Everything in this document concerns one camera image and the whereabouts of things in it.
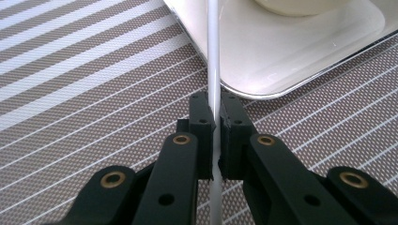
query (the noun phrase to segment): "white tube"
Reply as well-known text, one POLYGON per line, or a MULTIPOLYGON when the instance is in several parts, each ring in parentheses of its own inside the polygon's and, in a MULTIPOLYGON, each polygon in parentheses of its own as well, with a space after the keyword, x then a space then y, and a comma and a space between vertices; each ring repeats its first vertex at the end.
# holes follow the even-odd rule
POLYGON ((210 181, 210 225, 222 224, 222 175, 218 166, 221 154, 220 131, 220 48, 219 3, 207 0, 207 79, 208 105, 213 111, 216 129, 213 134, 213 176, 210 181))

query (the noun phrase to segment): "white plate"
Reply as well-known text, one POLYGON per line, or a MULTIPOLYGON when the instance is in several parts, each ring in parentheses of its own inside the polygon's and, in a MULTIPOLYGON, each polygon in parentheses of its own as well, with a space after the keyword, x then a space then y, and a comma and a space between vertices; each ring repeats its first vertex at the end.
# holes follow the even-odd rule
MULTIPOLYGON (((207 0, 164 0, 207 58, 207 0)), ((244 98, 277 98, 398 29, 397 0, 350 0, 284 17, 254 0, 219 0, 222 85, 244 98)))

